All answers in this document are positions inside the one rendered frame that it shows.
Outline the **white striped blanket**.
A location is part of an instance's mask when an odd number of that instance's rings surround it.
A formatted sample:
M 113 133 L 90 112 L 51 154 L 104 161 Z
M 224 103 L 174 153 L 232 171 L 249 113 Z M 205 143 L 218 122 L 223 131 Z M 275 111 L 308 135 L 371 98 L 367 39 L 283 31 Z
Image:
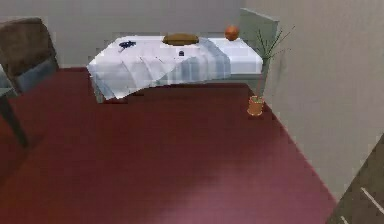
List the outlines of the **white striped blanket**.
M 171 46 L 161 36 L 125 36 L 110 43 L 87 65 L 105 99 L 121 99 L 139 90 L 171 84 L 222 80 L 231 75 L 229 57 L 208 38 Z M 121 49 L 119 43 L 134 41 Z

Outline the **green plant in orange pot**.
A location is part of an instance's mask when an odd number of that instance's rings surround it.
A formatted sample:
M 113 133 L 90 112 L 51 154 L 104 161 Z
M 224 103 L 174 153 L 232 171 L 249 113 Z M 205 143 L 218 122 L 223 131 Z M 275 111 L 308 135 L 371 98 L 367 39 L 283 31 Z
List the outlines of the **green plant in orange pot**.
M 295 26 L 291 28 L 286 34 L 283 33 L 283 29 L 277 33 L 273 40 L 268 41 L 263 37 L 261 30 L 258 30 L 258 34 L 256 36 L 258 43 L 261 47 L 257 47 L 259 51 L 260 57 L 262 59 L 262 75 L 267 75 L 269 70 L 270 61 L 278 54 L 283 53 L 289 49 L 284 48 L 282 50 L 276 50 L 276 48 L 292 33 L 295 29 Z M 247 113 L 250 116 L 258 117 L 263 113 L 265 100 L 260 95 L 253 95 L 248 100 L 248 109 Z

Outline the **white bed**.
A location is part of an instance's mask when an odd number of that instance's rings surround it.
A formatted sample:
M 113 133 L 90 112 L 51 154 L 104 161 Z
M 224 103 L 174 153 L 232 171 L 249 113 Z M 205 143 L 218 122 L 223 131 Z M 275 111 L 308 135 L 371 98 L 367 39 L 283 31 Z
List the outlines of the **white bed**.
M 231 64 L 231 75 L 222 80 L 209 80 L 198 83 L 215 82 L 238 82 L 245 83 L 256 93 L 264 90 L 266 76 L 262 75 L 262 59 L 257 50 L 256 41 L 258 30 L 268 41 L 274 39 L 277 33 L 278 21 L 270 16 L 257 13 L 250 9 L 242 8 L 240 10 L 239 37 L 234 41 L 229 41 L 222 36 L 211 33 L 200 35 L 194 34 L 200 38 L 210 39 L 218 48 L 225 53 Z M 96 100 L 99 103 L 106 101 L 94 81 L 91 80 Z

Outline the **brown pillow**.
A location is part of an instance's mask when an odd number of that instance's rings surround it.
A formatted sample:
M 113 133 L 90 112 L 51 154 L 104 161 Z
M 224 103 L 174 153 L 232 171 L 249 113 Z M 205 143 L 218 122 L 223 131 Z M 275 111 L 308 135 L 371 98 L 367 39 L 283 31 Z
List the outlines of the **brown pillow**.
M 162 42 L 171 46 L 185 46 L 197 44 L 199 42 L 199 37 L 188 33 L 174 33 L 165 35 Z

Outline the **orange ball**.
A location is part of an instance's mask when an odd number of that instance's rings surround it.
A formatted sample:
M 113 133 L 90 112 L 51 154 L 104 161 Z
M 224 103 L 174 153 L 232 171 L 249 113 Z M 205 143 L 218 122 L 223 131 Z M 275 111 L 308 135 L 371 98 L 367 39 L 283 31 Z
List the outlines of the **orange ball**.
M 234 25 L 227 26 L 224 35 L 227 40 L 234 41 L 239 37 L 239 28 Z

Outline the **brown chair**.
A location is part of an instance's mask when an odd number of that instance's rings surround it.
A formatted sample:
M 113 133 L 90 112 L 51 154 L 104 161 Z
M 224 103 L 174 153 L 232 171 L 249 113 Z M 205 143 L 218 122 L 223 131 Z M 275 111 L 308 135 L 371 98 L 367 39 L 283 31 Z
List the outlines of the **brown chair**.
M 0 22 L 0 115 L 23 147 L 28 138 L 9 98 L 26 93 L 58 70 L 56 50 L 41 18 Z

